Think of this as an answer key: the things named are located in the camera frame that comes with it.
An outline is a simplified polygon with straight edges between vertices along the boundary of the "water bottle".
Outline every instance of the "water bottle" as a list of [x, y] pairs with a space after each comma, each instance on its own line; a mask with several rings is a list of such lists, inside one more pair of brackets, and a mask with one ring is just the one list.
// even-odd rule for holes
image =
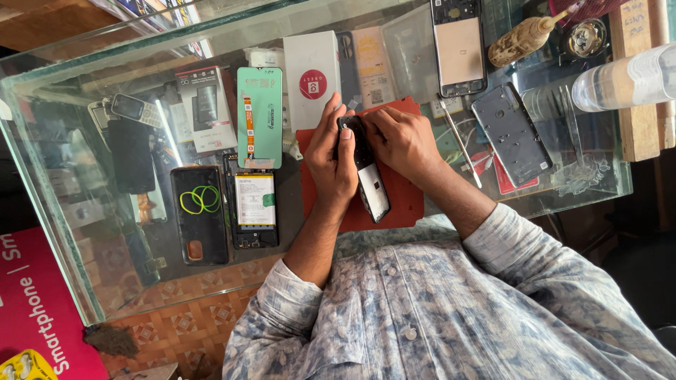
[[586, 112], [676, 99], [676, 42], [584, 72], [575, 81], [572, 96]]

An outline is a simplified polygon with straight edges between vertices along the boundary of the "person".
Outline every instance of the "person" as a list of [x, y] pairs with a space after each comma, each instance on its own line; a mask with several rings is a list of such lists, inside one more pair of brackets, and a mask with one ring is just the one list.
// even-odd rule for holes
[[352, 112], [339, 102], [304, 155], [314, 208], [233, 328], [223, 379], [676, 379], [676, 359], [614, 281], [456, 174], [424, 117], [382, 108], [362, 119], [376, 157], [462, 241], [332, 262], [358, 184], [354, 134], [336, 125]]

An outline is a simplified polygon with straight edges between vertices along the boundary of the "shirt sleeve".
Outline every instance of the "shirt sleeve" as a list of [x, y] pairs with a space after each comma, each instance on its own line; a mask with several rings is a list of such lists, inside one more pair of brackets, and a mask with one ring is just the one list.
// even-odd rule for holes
[[223, 379], [287, 379], [306, 355], [323, 291], [280, 259], [230, 334]]
[[489, 274], [548, 309], [609, 360], [618, 364], [628, 353], [658, 373], [676, 373], [676, 359], [605, 271], [508, 206], [498, 204], [463, 245]]

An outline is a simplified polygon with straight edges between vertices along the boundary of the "glass top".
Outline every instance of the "glass top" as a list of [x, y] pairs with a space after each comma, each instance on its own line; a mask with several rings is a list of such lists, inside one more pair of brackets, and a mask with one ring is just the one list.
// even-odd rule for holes
[[[489, 46], [521, 21], [521, 1], [482, 4]], [[149, 27], [158, 24], [161, 32]], [[282, 49], [282, 37], [370, 27], [379, 27], [394, 98], [413, 96], [432, 122], [442, 156], [473, 183], [436, 103], [431, 18], [423, 0], [201, 0], [0, 61], [0, 97], [13, 118], [2, 120], [3, 132], [86, 325], [261, 283], [304, 223], [298, 156], [285, 129], [283, 164], [275, 171], [279, 246], [234, 250], [228, 231], [226, 266], [183, 263], [169, 172], [222, 166], [223, 155], [234, 149], [196, 153], [194, 143], [181, 139], [179, 120], [186, 116], [174, 114], [183, 106], [176, 73], [219, 66], [236, 78], [237, 68], [249, 65], [245, 48]], [[608, 50], [560, 64], [550, 42], [513, 66], [488, 65], [489, 89], [514, 83], [554, 163], [523, 189], [510, 189], [487, 158], [489, 145], [469, 108], [482, 94], [448, 103], [470, 156], [485, 166], [482, 191], [525, 217], [631, 193], [617, 115], [576, 109], [575, 117], [566, 117], [553, 106], [565, 101], [566, 86], [582, 71], [605, 62]], [[230, 86], [226, 91], [236, 92], [232, 80]], [[165, 111], [166, 127], [154, 129], [151, 138], [158, 189], [147, 194], [156, 205], [152, 216], [139, 212], [137, 195], [120, 191], [105, 127], [97, 128], [88, 109], [115, 94]], [[427, 202], [426, 214], [436, 212]]]

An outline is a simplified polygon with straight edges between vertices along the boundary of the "patterned shirt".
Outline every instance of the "patterned shirt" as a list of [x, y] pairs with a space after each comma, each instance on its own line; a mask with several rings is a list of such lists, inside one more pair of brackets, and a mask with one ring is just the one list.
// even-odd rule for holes
[[279, 260], [223, 379], [676, 379], [615, 282], [498, 205], [462, 243], [333, 263], [324, 291]]

